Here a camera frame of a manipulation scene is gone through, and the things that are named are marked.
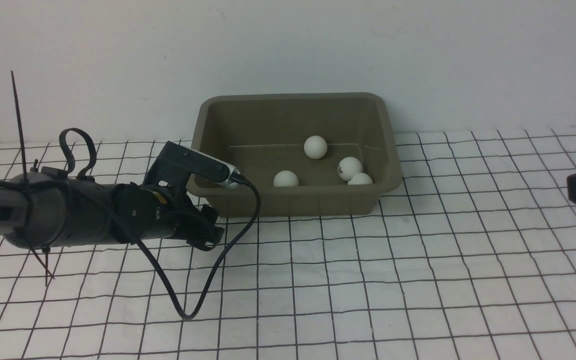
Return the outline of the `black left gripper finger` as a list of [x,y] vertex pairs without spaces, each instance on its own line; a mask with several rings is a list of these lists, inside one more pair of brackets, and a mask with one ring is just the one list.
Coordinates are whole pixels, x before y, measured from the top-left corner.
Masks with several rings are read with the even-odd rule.
[[221,244],[224,228],[211,225],[208,227],[189,227],[183,230],[183,240],[192,248],[203,252],[211,251]]
[[214,226],[218,220],[218,211],[204,203],[196,207],[195,223],[199,226]]

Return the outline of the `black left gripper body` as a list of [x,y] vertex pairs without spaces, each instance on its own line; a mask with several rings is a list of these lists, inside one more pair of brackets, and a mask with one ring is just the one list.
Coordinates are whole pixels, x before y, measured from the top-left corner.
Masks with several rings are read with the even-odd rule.
[[189,196],[175,198],[166,187],[117,185],[115,214],[141,240],[206,240],[206,221]]

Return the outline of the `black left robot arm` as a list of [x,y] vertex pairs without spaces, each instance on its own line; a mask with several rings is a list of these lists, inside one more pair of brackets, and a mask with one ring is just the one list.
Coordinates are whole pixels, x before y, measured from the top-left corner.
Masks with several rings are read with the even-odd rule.
[[194,175],[232,186],[235,166],[169,141],[141,184],[101,184],[89,175],[98,161],[92,138],[83,130],[72,131],[84,139],[90,156],[74,178],[75,159],[66,142],[71,130],[66,129],[59,135],[66,169],[32,167],[0,180],[0,235],[10,244],[47,251],[174,239],[210,250],[220,242],[217,210],[195,207],[187,184]]

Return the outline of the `black zip tie left arm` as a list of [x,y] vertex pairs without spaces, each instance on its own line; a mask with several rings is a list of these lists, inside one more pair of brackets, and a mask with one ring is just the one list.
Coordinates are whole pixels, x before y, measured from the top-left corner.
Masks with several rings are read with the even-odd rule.
[[141,184],[99,184],[89,175],[98,161],[92,138],[69,128],[59,135],[66,168],[27,167],[22,120],[17,119],[25,214],[7,241],[30,251],[78,246],[131,244],[144,240],[182,240],[210,251],[222,240],[217,211],[198,209],[188,196],[192,175],[217,183],[229,182],[233,172],[204,153],[171,141],[164,144]]

